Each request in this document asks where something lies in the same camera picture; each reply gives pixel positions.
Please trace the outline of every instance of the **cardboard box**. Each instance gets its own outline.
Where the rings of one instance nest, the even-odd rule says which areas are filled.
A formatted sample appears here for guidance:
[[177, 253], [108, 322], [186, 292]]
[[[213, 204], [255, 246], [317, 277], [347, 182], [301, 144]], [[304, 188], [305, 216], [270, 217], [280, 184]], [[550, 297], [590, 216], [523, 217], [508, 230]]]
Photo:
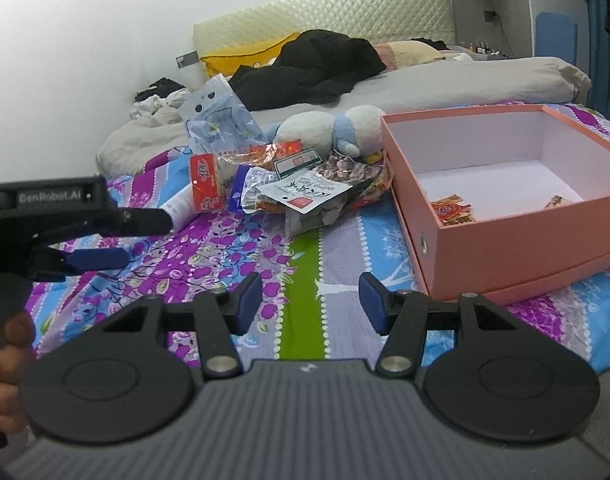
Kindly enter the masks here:
[[[508, 304], [610, 267], [610, 143], [544, 105], [383, 118], [393, 191], [421, 290]], [[430, 202], [457, 194], [475, 222]], [[572, 203], [545, 209], [554, 195]]]

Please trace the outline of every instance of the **finger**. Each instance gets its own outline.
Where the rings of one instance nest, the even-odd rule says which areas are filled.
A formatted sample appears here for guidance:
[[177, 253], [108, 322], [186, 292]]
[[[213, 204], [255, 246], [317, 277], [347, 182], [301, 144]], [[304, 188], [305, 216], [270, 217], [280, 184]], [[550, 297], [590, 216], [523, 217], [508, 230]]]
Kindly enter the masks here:
[[5, 434], [13, 435], [20, 433], [28, 425], [28, 420], [24, 413], [18, 415], [0, 415], [0, 431]]
[[17, 384], [34, 358], [31, 348], [7, 345], [0, 350], [0, 382]]
[[13, 384], [0, 383], [0, 415], [18, 415], [23, 408], [18, 397], [18, 388]]
[[27, 312], [20, 312], [7, 320], [3, 327], [3, 335], [10, 344], [16, 346], [30, 346], [34, 342], [36, 329], [34, 320]]

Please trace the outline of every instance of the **dark curtain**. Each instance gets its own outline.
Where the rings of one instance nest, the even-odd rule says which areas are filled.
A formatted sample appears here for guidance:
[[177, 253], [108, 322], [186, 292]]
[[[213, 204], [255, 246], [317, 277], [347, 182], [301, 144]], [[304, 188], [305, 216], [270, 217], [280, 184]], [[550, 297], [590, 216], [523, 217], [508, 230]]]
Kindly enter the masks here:
[[610, 35], [605, 31], [607, 0], [587, 0], [592, 89], [587, 105], [610, 120]]

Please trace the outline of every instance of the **quilted headboard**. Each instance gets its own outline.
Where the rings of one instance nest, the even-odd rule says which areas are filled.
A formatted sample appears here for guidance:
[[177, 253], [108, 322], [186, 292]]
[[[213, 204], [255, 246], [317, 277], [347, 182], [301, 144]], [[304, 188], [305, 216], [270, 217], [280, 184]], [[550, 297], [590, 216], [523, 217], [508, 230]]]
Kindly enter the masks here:
[[373, 43], [419, 37], [455, 41], [451, 0], [282, 0], [194, 25], [194, 47], [200, 57], [311, 28]]

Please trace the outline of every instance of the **white stuffed toy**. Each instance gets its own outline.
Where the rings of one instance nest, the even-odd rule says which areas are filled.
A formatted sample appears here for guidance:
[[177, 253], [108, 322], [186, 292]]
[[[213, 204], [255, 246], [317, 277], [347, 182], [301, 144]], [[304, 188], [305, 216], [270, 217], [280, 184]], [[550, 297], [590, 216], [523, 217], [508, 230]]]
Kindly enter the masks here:
[[371, 105], [356, 106], [337, 116], [319, 111], [303, 112], [271, 126], [265, 133], [270, 142], [299, 140], [303, 150], [316, 148], [322, 158], [327, 158], [332, 149], [357, 158], [383, 149], [381, 117], [384, 114]]

